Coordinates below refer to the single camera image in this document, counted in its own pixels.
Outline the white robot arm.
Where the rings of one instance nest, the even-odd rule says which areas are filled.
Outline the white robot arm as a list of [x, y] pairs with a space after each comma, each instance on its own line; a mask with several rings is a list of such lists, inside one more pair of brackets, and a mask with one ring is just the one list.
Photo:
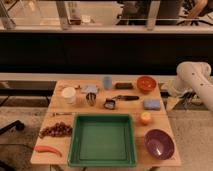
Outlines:
[[213, 112], [213, 83], [209, 81], [211, 66], [206, 62], [182, 62], [176, 72], [177, 75], [169, 83], [168, 93], [181, 97], [192, 89]]

